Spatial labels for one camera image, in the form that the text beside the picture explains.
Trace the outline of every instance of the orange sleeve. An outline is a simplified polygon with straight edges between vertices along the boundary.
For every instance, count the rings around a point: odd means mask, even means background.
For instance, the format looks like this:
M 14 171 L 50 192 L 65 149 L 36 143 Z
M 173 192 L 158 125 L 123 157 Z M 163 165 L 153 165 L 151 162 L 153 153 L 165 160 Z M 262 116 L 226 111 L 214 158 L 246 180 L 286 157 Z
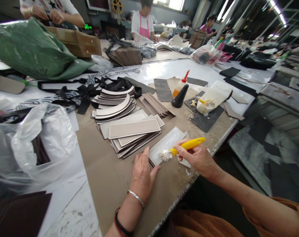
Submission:
M 273 200 L 279 202 L 279 203 L 282 203 L 286 206 L 288 206 L 289 208 L 292 208 L 293 210 L 297 211 L 299 213 L 299 204 L 298 203 L 295 203 L 295 202 L 292 202 L 290 200 L 287 200 L 287 199 L 283 199 L 283 198 L 279 198 L 279 197 L 272 197 Z M 254 227 L 257 229 L 259 235 L 261 237 L 277 237 L 276 235 L 274 235 L 273 233 L 271 233 L 270 231 L 268 231 L 267 229 L 265 229 L 261 224 L 260 222 L 251 215 L 251 213 L 245 209 L 243 207 L 243 211 L 247 217 L 247 219 L 249 220 L 249 222 L 251 224 L 254 225 Z

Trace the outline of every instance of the red bracelet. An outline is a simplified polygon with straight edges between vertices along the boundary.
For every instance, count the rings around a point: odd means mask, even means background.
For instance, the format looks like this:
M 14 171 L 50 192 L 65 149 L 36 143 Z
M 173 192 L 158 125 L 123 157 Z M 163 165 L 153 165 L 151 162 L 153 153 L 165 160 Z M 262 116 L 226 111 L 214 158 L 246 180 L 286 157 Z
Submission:
M 134 231 L 132 231 L 132 232 L 127 231 L 119 222 L 119 220 L 117 218 L 117 214 L 118 214 L 119 210 L 120 210 L 120 207 L 115 210 L 115 216 L 114 216 L 114 224 L 115 224 L 117 231 L 119 232 L 121 237 L 133 237 Z

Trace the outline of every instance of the silver bangle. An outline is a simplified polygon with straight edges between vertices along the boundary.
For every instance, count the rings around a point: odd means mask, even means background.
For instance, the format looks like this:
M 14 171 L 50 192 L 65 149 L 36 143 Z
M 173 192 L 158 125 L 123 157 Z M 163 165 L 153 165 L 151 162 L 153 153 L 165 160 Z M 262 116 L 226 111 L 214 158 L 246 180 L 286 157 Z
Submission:
M 128 190 L 127 191 L 127 194 L 132 194 L 136 199 L 137 199 L 137 201 L 139 201 L 141 204 L 142 204 L 142 208 L 143 208 L 143 210 L 145 209 L 145 204 L 143 203 L 143 201 L 142 201 L 142 199 L 140 199 L 137 195 L 136 195 L 136 193 L 134 193 L 133 191 L 131 191 L 131 190 Z

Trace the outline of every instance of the white container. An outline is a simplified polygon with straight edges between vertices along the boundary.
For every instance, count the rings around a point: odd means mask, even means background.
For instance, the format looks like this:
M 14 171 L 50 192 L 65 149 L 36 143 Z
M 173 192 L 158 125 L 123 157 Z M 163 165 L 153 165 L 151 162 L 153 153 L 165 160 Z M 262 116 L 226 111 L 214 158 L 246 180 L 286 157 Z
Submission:
M 201 96 L 201 100 L 207 101 L 208 104 L 212 104 L 212 107 L 206 106 L 198 101 L 196 109 L 201 113 L 207 116 L 209 112 L 223 103 L 233 91 L 233 87 L 223 81 L 216 81 L 208 90 Z

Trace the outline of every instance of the yellow handle tool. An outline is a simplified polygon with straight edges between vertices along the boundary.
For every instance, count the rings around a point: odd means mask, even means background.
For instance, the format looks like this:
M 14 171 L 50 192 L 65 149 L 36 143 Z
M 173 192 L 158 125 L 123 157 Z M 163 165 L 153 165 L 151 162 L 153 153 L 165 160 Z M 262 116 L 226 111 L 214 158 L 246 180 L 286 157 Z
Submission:
M 190 141 L 187 141 L 187 142 L 183 143 L 181 145 L 181 147 L 183 147 L 186 150 L 190 150 L 192 148 L 197 147 L 198 145 L 200 145 L 203 142 L 205 142 L 205 138 L 203 138 L 203 137 L 202 138 L 196 138 L 196 139 L 193 139 L 193 140 L 190 140 Z M 170 149 L 170 151 L 171 151 L 172 155 L 174 155 L 174 156 L 176 154 L 178 154 L 178 151 L 174 148 Z

